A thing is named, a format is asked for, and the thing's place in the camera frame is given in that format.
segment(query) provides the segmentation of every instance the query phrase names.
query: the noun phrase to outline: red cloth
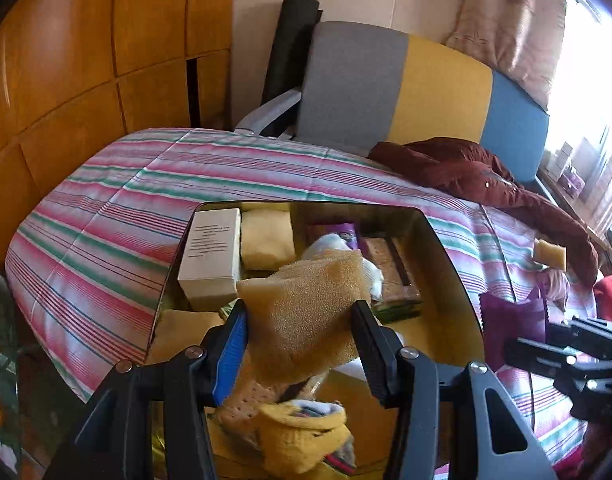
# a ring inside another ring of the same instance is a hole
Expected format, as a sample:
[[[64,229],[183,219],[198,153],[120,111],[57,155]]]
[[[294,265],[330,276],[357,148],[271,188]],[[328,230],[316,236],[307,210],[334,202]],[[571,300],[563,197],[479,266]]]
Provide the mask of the red cloth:
[[[597,303],[597,317],[612,321],[612,276],[606,276],[595,283],[593,294]]]
[[[566,247],[566,257],[579,280],[593,287],[597,252],[584,227],[543,196],[524,189],[495,155],[477,143],[450,137],[404,146],[379,142],[368,158],[414,184],[496,207],[521,220]]]

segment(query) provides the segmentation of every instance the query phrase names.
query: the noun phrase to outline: pink striped tablecloth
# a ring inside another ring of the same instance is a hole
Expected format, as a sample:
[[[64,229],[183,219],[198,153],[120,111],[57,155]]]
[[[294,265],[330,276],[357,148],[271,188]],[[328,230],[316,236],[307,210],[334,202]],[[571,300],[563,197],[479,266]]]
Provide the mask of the pink striped tablecloth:
[[[428,217],[478,316],[478,294],[523,299],[539,270],[534,231],[495,209],[410,184],[336,150],[227,132],[153,129],[103,149],[20,225],[6,256],[19,307],[70,387],[87,399],[120,359],[144,360],[166,271],[195,207],[219,200],[346,200],[414,206]],[[566,316],[595,315],[570,277]],[[553,462],[584,425],[552,382],[498,376]]]

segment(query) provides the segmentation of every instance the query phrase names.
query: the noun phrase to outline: metal bolt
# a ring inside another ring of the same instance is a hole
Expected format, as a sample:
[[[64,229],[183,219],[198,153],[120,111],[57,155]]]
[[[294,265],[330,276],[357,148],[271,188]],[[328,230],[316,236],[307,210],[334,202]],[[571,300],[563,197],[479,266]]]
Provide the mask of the metal bolt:
[[[204,349],[201,346],[189,346],[184,352],[189,359],[199,359],[204,355]]]
[[[121,374],[127,374],[132,370],[132,362],[128,359],[122,359],[115,365],[115,370]]]
[[[478,363],[477,361],[470,363],[470,369],[476,374],[485,374],[488,371],[488,367],[484,363]]]
[[[404,348],[400,349],[400,355],[404,359],[417,359],[419,357],[419,350],[412,346],[404,346]]]

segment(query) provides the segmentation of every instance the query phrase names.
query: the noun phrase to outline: window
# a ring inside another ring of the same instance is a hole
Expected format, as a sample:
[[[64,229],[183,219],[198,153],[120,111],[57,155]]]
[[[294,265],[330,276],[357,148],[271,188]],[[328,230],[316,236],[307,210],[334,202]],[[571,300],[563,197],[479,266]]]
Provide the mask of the window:
[[[612,150],[612,19],[585,0],[566,0],[561,57],[548,103],[546,149],[586,138],[599,152]]]

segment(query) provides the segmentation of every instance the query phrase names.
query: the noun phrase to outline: floor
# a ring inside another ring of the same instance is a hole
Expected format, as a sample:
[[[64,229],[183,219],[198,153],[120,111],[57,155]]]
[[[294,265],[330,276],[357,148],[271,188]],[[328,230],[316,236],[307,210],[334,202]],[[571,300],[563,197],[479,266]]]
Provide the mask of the floor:
[[[17,335],[20,345],[31,349],[17,362],[22,431],[20,478],[39,480],[84,404],[38,348],[33,333],[22,319],[18,319]]]

